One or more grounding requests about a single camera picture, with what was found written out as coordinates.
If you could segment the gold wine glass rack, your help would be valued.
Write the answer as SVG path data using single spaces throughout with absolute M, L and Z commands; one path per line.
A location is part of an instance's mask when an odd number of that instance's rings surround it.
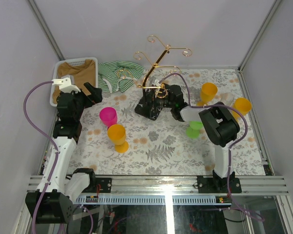
M 163 47 L 164 50 L 161 53 L 161 55 L 157 58 L 155 62 L 152 62 L 148 59 L 147 55 L 143 52 L 137 51 L 134 54 L 134 58 L 136 60 L 141 60 L 142 56 L 144 56 L 148 62 L 151 64 L 151 68 L 147 72 L 147 74 L 144 76 L 142 83 L 135 83 L 137 88 L 142 89 L 143 96 L 140 99 L 139 103 L 135 107 L 134 111 L 140 116 L 143 116 L 145 118 L 148 118 L 150 120 L 155 121 L 158 117 L 161 111 L 165 108 L 163 107 L 164 98 L 167 96 L 167 90 L 166 88 L 157 88 L 153 85 L 154 78 L 151 78 L 151 75 L 156 69 L 159 68 L 169 68 L 170 74 L 173 76 L 177 76 L 181 73 L 181 70 L 177 66 L 161 66 L 160 62 L 165 57 L 165 55 L 169 54 L 171 50 L 181 50 L 183 56 L 190 57 L 192 55 L 192 51 L 189 48 L 186 47 L 172 47 L 169 44 L 164 44 L 157 36 L 150 35 L 147 38 L 148 42 L 155 43 L 156 41 L 159 41 Z M 170 112 L 175 120 L 183 122 L 184 120 L 181 117 L 181 110 L 182 109 L 170 109 Z

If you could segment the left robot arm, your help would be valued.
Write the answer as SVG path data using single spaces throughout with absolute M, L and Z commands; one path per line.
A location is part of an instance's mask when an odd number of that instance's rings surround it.
M 77 169 L 69 181 L 66 173 L 81 134 L 81 116 L 86 108 L 102 102 L 102 90 L 86 82 L 84 86 L 90 92 L 86 95 L 68 78 L 53 79 L 49 84 L 57 85 L 61 92 L 53 136 L 42 132 L 52 144 L 47 168 L 36 190 L 25 198 L 34 224 L 68 223 L 78 196 L 97 187 L 92 169 Z

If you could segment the pink plastic wine glass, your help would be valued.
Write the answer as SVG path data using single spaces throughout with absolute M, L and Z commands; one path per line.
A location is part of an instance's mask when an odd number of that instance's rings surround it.
M 102 123 L 109 128 L 110 126 L 117 124 L 118 117 L 117 112 L 113 107 L 105 107 L 99 113 Z

